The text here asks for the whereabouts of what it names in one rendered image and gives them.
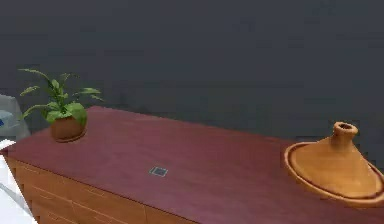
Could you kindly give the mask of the orange pottery vase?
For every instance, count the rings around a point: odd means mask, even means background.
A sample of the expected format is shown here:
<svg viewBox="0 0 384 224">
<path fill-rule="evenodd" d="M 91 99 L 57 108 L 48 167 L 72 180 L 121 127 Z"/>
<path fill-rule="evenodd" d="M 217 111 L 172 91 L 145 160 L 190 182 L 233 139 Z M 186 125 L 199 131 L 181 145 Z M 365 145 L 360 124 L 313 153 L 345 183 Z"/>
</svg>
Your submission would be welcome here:
<svg viewBox="0 0 384 224">
<path fill-rule="evenodd" d="M 355 207 L 384 204 L 384 174 L 354 145 L 357 133 L 356 126 L 335 122 L 330 136 L 287 147 L 285 167 L 298 182 L 323 197 Z"/>
</svg>

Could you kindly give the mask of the reddish brown wooden dresser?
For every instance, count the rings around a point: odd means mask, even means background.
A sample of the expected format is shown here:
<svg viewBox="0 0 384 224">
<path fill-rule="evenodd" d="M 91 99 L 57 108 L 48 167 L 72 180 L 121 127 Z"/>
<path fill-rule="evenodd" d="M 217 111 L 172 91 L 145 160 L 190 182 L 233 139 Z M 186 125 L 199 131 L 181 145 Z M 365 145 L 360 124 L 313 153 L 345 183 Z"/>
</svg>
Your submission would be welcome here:
<svg viewBox="0 0 384 224">
<path fill-rule="evenodd" d="M 94 106 L 84 137 L 43 130 L 2 153 L 39 224 L 384 224 L 384 205 L 354 209 L 297 183 L 288 144 Z"/>
</svg>

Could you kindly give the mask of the small grey square card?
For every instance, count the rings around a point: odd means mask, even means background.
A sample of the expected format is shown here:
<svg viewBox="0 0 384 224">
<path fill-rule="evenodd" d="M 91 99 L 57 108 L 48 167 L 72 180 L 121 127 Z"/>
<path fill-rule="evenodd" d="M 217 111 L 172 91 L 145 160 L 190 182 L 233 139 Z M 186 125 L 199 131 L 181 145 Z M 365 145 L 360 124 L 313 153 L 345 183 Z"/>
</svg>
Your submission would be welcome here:
<svg viewBox="0 0 384 224">
<path fill-rule="evenodd" d="M 165 168 L 161 168 L 161 167 L 152 167 L 150 170 L 149 170 L 149 173 L 151 175 L 155 175 L 155 176 L 159 176 L 159 177 L 165 177 L 166 174 L 167 174 L 168 170 L 165 169 Z"/>
</svg>

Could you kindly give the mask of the green plant in brown pot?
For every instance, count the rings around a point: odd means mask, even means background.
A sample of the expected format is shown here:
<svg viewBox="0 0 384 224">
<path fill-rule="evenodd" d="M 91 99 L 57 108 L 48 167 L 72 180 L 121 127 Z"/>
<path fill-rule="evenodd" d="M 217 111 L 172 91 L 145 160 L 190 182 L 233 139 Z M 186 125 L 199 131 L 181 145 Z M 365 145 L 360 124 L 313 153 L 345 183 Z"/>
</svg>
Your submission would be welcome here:
<svg viewBox="0 0 384 224">
<path fill-rule="evenodd" d="M 24 120 L 33 111 L 39 110 L 42 117 L 50 124 L 50 134 L 56 142 L 67 143 L 83 137 L 86 133 L 88 115 L 79 99 L 87 95 L 102 101 L 101 91 L 84 87 L 70 95 L 65 91 L 66 81 L 71 76 L 76 77 L 76 74 L 62 73 L 57 80 L 51 79 L 47 74 L 36 69 L 22 68 L 22 71 L 39 75 L 45 80 L 49 102 L 29 107 L 22 113 L 20 119 Z"/>
</svg>

